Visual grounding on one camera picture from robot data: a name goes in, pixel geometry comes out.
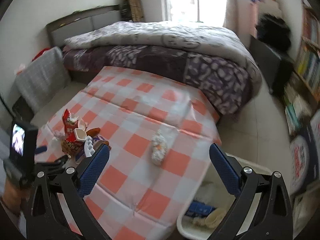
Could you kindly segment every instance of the pink and white checkered cloth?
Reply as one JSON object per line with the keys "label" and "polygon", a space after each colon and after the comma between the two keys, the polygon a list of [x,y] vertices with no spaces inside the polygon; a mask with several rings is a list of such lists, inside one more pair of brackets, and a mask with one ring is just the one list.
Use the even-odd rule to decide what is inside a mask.
{"label": "pink and white checkered cloth", "polygon": [[[210,145],[221,143],[215,126],[219,116],[207,98],[158,75],[104,67],[41,128],[38,145],[48,145],[48,151],[36,161],[63,155],[51,140],[53,131],[63,130],[66,108],[83,118],[88,129],[100,127],[112,147],[110,160],[84,198],[103,229],[115,240],[165,239],[206,174]],[[151,139],[158,129],[168,143],[160,167],[151,162]],[[67,210],[63,201],[61,205]],[[65,216],[80,233],[71,214],[65,211]]]}

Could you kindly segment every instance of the camera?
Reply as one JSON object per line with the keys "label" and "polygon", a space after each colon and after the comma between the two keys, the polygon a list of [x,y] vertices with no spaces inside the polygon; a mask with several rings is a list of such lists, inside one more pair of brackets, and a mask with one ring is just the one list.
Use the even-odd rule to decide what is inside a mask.
{"label": "camera", "polygon": [[13,120],[10,135],[10,155],[4,160],[5,172],[17,188],[29,188],[34,181],[38,128],[25,121]]}

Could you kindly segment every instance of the red cloth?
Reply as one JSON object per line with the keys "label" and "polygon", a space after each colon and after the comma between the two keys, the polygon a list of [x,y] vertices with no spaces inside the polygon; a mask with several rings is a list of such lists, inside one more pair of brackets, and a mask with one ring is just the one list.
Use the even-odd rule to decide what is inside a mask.
{"label": "red cloth", "polygon": [[32,61],[36,60],[37,58],[39,58],[42,54],[44,54],[44,52],[46,52],[47,50],[49,50],[51,48],[45,48],[43,50],[41,50],[33,59]]}

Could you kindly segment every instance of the bookshelf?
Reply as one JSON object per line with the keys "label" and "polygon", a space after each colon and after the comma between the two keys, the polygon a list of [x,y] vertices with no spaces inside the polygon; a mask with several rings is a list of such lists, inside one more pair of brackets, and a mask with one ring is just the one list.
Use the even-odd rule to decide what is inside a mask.
{"label": "bookshelf", "polygon": [[313,8],[302,1],[300,49],[283,97],[291,138],[310,122],[320,105],[320,23]]}

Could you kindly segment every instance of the cable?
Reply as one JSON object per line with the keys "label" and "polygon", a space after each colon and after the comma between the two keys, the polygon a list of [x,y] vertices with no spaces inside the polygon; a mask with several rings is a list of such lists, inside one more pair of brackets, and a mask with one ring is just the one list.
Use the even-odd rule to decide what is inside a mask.
{"label": "cable", "polygon": [[1,94],[0,94],[0,100],[2,102],[2,104],[4,105],[5,109],[7,109],[9,115],[11,115],[12,119],[16,119],[15,115],[13,114],[13,112],[10,110],[10,108],[7,106],[7,104],[5,103],[5,101],[3,100]]}

